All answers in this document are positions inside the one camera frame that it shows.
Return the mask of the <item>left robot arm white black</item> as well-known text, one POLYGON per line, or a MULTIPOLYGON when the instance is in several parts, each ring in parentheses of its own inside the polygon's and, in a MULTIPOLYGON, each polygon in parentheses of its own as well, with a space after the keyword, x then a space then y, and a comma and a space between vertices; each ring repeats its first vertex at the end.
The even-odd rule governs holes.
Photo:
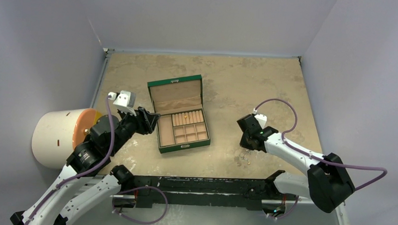
POLYGON ((120 115, 122 120, 111 114, 99 118, 45 194, 28 210, 12 214, 13 225, 73 225, 108 196, 133 190, 134 175, 124 165, 117 165, 93 187, 78 193, 134 134, 153 133, 160 118, 143 107, 120 115))

